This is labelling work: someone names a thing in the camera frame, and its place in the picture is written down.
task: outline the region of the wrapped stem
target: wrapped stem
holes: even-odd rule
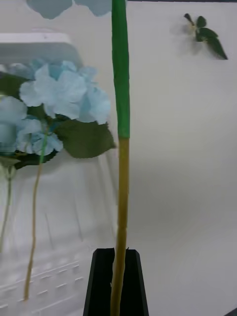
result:
[[[119,137],[118,232],[113,266],[111,316],[119,316],[127,238],[129,188],[129,54],[125,0],[112,1],[112,57]]]
[[[111,316],[119,316],[127,239],[129,138],[119,139],[118,232],[111,292]]]

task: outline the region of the artificial flower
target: artificial flower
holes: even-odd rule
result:
[[[27,115],[27,107],[13,97],[0,100],[0,154],[7,155],[16,150],[16,126]]]
[[[44,104],[46,114],[52,118],[61,114],[81,122],[106,123],[111,104],[106,92],[93,81],[95,68],[78,70],[69,61],[46,64],[36,60],[29,65],[13,65],[10,72],[35,80],[20,88],[21,99],[27,106]]]
[[[61,114],[70,119],[79,117],[78,102],[86,93],[86,84],[76,72],[63,71],[58,80],[49,74],[48,65],[36,71],[35,81],[21,85],[20,97],[28,107],[44,104],[45,113],[52,117]]]
[[[35,73],[44,65],[48,65],[49,75],[55,80],[59,79],[59,76],[64,70],[76,72],[77,67],[70,61],[62,62],[50,62],[47,63],[44,59],[33,59],[29,64],[11,64],[7,68],[7,72],[11,75],[23,77],[28,80],[35,80]]]
[[[63,149],[63,143],[56,134],[47,131],[45,122],[28,116],[21,121],[17,129],[16,148],[21,152],[41,155],[46,132],[48,136],[44,155],[49,155],[54,150],[59,152]]]
[[[27,0],[28,6],[46,19],[54,19],[73,3],[73,0]],[[75,0],[75,3],[88,6],[96,16],[104,15],[112,8],[112,0]]]
[[[92,81],[96,70],[92,67],[83,67],[79,70],[79,74],[85,78],[87,91],[80,103],[78,120],[85,123],[96,120],[98,124],[105,124],[110,113],[111,103],[106,92]]]

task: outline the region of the artificial leaf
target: artificial leaf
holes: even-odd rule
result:
[[[190,14],[186,13],[186,14],[184,15],[184,17],[185,17],[192,25],[194,25],[194,22],[192,21]]]
[[[20,100],[20,86],[28,81],[25,78],[0,72],[0,94],[12,96]]]
[[[28,115],[33,115],[37,117],[38,119],[46,119],[46,114],[43,109],[43,104],[41,104],[38,107],[28,107],[27,109],[27,114]]]
[[[218,35],[213,30],[210,30],[208,28],[201,28],[199,30],[199,34],[206,39],[218,37]]]
[[[220,41],[217,38],[207,38],[207,44],[210,48],[223,59],[228,59],[226,56]]]
[[[204,28],[206,26],[206,19],[203,16],[197,18],[196,26],[198,28]]]
[[[96,157],[115,147],[107,124],[67,120],[55,129],[55,133],[66,151],[75,158]]]
[[[126,2],[112,1],[112,59],[118,136],[130,137],[129,53],[126,19]]]
[[[7,157],[7,156],[0,156],[0,164],[3,167],[12,167],[19,162],[20,162],[20,160],[18,160],[16,158]]]
[[[203,38],[200,36],[198,31],[195,31],[196,41],[203,41]]]
[[[52,158],[54,158],[57,155],[57,153],[58,152],[54,150],[49,155],[44,156],[43,163],[50,161]],[[27,155],[16,154],[16,159],[19,160],[19,162],[15,164],[16,169],[21,169],[29,165],[38,165],[40,163],[40,156],[36,154],[27,154]]]

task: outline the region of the tan stem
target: tan stem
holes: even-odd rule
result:
[[[3,220],[1,236],[0,236],[0,253],[2,252],[2,249],[3,249],[4,235],[5,235],[6,224],[8,220],[10,203],[11,203],[11,170],[12,170],[12,167],[9,167],[7,169],[7,202],[6,202],[4,220]]]
[[[38,167],[36,182],[35,182],[34,191],[33,191],[32,248],[31,248],[30,261],[29,261],[28,269],[27,269],[26,282],[25,282],[25,290],[24,290],[24,300],[25,301],[27,301],[29,298],[31,271],[32,271],[32,267],[33,267],[33,257],[34,257],[34,252],[35,252],[35,248],[36,248],[36,199],[37,199],[37,188],[39,185],[42,166],[43,166],[43,164],[41,163]]]
[[[111,316],[119,316],[127,239],[127,207],[129,194],[129,138],[119,139],[118,232],[113,267]]]

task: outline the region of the white backdrop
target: white backdrop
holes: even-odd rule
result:
[[[187,12],[207,18],[228,61],[194,49]],[[141,255],[150,315],[223,316],[237,307],[237,3],[129,2],[127,16],[128,246]],[[1,32],[42,27],[71,36],[115,105],[110,14],[75,6],[47,21],[1,0]]]

